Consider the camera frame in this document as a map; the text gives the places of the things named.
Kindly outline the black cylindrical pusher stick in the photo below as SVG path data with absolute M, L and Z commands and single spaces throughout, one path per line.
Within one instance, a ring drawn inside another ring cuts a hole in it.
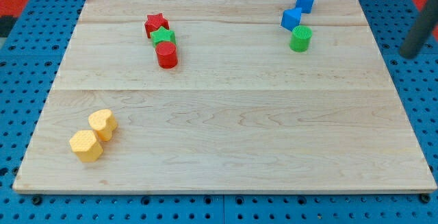
M 406 59 L 415 58 L 437 24 L 437 0 L 427 0 L 404 42 L 399 48 L 399 54 Z

